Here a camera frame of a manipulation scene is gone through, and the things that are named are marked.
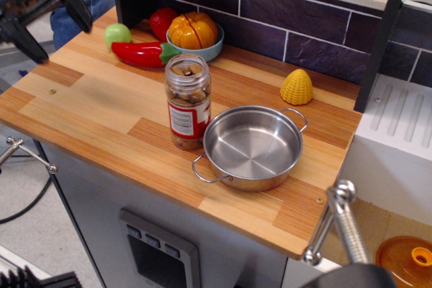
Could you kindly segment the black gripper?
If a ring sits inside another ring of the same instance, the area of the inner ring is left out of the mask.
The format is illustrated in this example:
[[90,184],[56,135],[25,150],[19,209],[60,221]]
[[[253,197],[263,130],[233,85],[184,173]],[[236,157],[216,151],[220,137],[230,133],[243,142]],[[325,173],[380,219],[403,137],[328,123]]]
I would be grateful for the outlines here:
[[1,0],[1,42],[12,43],[37,64],[46,63],[47,52],[21,24],[33,22],[61,3],[81,31],[89,33],[92,14],[84,0]]

